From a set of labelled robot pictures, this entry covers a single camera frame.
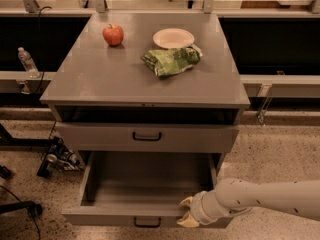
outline speckled floor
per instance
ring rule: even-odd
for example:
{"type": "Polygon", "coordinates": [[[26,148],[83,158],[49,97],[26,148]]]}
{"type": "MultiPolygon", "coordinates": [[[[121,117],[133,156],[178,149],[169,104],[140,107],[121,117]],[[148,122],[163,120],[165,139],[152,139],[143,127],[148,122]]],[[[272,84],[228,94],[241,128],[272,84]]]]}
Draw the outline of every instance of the speckled floor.
{"type": "MultiPolygon", "coordinates": [[[[11,128],[15,136],[35,134],[38,128],[37,134],[46,137],[52,127],[50,120],[30,124],[3,119],[8,112],[0,113],[0,122],[11,128]]],[[[270,112],[266,126],[260,127],[252,113],[246,113],[219,178],[236,177],[256,183],[320,179],[320,114],[289,114],[270,112]]],[[[77,203],[83,173],[55,171],[49,179],[37,177],[41,157],[41,152],[32,150],[0,150],[0,165],[14,174],[9,180],[0,178],[0,184],[21,200],[33,200],[43,206],[43,214],[36,220],[41,239],[320,239],[320,222],[263,208],[234,218],[226,229],[73,226],[60,212],[77,203]]],[[[15,201],[2,189],[0,200],[15,201]]],[[[0,239],[38,239],[35,225],[25,210],[1,215],[0,225],[0,239]]]]}

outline open drawer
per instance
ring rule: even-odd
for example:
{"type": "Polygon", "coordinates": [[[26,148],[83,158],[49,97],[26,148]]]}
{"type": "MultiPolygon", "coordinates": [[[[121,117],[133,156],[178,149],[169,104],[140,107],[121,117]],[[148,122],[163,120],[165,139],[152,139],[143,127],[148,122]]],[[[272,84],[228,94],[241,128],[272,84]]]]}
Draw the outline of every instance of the open drawer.
{"type": "Polygon", "coordinates": [[[229,153],[236,126],[176,124],[57,123],[69,149],[229,153]]]}
{"type": "MultiPolygon", "coordinates": [[[[80,190],[79,207],[62,214],[75,225],[178,227],[179,203],[211,190],[213,156],[191,153],[93,152],[80,190]]],[[[224,228],[231,219],[210,227],[224,228]]]]}

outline red apple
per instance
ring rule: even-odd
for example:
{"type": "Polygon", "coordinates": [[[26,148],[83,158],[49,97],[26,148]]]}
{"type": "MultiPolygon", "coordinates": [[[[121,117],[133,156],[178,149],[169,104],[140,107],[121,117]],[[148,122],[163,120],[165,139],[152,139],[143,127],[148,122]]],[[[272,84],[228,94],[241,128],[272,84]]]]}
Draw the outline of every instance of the red apple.
{"type": "Polygon", "coordinates": [[[110,46],[117,46],[122,43],[124,33],[122,27],[119,25],[109,24],[109,26],[103,29],[102,35],[110,46]]]}

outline plastic bottle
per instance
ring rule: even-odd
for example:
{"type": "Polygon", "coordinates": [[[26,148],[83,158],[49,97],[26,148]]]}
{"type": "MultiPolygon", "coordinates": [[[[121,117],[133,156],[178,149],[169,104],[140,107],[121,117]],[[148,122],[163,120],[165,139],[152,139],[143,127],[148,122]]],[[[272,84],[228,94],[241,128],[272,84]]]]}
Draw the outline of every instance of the plastic bottle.
{"type": "Polygon", "coordinates": [[[24,69],[28,72],[31,78],[37,78],[40,76],[40,72],[37,69],[37,66],[34,64],[33,59],[31,58],[30,53],[24,50],[23,47],[18,48],[18,58],[21,61],[24,69]]]}

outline drawer handle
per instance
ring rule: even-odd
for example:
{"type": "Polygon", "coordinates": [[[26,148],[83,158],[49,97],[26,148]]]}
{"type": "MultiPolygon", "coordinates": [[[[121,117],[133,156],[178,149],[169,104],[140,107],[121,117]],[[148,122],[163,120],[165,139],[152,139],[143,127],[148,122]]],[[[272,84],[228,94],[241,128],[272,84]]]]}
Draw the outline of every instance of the drawer handle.
{"type": "Polygon", "coordinates": [[[134,218],[134,226],[137,228],[158,228],[161,225],[161,218],[158,218],[158,223],[155,225],[142,225],[137,223],[137,218],[134,218]]]}
{"type": "Polygon", "coordinates": [[[132,138],[134,140],[137,140],[137,141],[159,141],[162,137],[162,133],[159,132],[158,133],[158,136],[156,137],[145,137],[145,136],[138,136],[138,134],[136,132],[133,132],[132,133],[132,138]]]}

